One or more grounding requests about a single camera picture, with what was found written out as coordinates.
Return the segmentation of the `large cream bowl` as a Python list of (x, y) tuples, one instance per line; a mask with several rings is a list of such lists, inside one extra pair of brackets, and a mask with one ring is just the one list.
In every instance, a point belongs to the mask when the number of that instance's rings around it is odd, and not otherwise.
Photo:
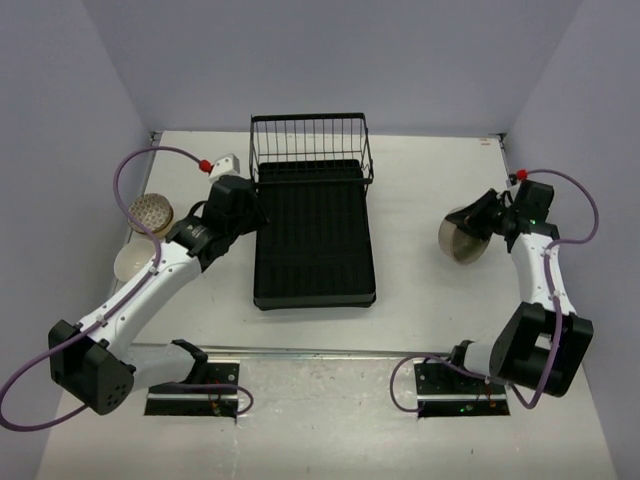
[(446, 218), (440, 223), (439, 248), (458, 265), (469, 265), (476, 262), (485, 253), (489, 244), (489, 240), (480, 240), (464, 233)]

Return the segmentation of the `beige floral bowl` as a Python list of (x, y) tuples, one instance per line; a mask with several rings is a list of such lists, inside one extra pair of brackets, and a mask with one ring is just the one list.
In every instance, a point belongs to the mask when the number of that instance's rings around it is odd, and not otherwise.
[(139, 231), (140, 235), (145, 235), (146, 231), (151, 232), (155, 237), (158, 238), (165, 238), (169, 231), (171, 230), (171, 228), (174, 225), (174, 221), (170, 220), (168, 223), (166, 223), (165, 225), (163, 225), (161, 228), (152, 228), (150, 225), (145, 225), (145, 229), (142, 229)]

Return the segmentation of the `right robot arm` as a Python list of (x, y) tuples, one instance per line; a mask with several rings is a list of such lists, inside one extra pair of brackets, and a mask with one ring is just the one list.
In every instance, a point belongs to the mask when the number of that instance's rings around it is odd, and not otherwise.
[(450, 211), (440, 224), (441, 251), (470, 265), (500, 236), (517, 272), (520, 303), (491, 345), (465, 340), (446, 368), (448, 385), (467, 393), (482, 378), (533, 390), (536, 397), (564, 396), (594, 335), (569, 299), (559, 265), (565, 239), (548, 222), (552, 186), (520, 180), (503, 192), (488, 190)]

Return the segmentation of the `beige bowl with leaf print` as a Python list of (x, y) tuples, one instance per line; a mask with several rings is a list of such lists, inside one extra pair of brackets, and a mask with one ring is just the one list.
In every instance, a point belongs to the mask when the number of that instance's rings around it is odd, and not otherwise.
[(154, 244), (149, 240), (133, 239), (124, 245), (118, 252), (113, 271), (120, 282), (128, 282), (144, 267), (155, 255)]

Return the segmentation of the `blue patterned bowl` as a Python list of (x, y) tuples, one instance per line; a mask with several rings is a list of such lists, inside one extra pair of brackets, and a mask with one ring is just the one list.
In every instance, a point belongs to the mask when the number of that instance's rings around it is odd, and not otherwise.
[(142, 225), (161, 228), (170, 220), (174, 221), (174, 210), (169, 200), (158, 193), (149, 193), (136, 198), (129, 207), (129, 213)]

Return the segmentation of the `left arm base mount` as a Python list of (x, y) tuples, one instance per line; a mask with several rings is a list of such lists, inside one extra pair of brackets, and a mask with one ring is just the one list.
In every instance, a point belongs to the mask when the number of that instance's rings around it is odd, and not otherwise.
[(151, 387), (146, 396), (144, 415), (236, 419), (240, 410), (240, 394), (235, 389), (239, 377), (238, 360), (208, 361), (180, 388)]

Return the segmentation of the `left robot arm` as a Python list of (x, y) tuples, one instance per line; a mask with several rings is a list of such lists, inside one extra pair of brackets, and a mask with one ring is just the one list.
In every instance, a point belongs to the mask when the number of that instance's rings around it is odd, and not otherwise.
[(52, 380), (99, 415), (114, 411), (136, 390), (163, 384), (176, 384), (187, 393), (201, 390), (208, 379), (201, 349), (185, 340), (160, 347), (133, 342), (169, 299), (240, 236), (266, 222), (249, 180), (236, 175), (217, 179), (202, 214), (177, 222), (159, 257), (77, 323), (61, 320), (52, 327)]

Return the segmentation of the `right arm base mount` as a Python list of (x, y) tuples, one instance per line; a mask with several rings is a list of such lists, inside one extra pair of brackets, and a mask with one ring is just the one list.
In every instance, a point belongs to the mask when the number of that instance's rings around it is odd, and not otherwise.
[(419, 418), (509, 416), (506, 389), (462, 375), (433, 360), (416, 360)]

